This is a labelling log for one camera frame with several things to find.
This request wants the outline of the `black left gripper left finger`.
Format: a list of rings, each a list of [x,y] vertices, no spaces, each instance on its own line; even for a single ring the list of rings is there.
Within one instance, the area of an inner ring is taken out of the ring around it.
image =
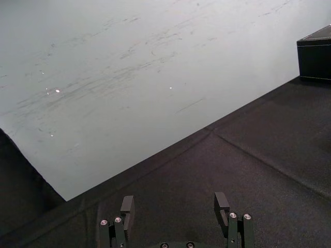
[[[134,196],[125,196],[122,201],[120,215],[111,220],[105,218],[100,220],[99,247],[128,247],[134,215]]]

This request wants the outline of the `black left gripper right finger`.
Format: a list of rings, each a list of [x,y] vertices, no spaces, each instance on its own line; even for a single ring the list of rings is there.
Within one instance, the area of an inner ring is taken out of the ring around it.
[[[214,213],[221,227],[227,247],[253,248],[254,228],[253,218],[249,213],[242,215],[231,211],[228,200],[223,192],[214,194]]]

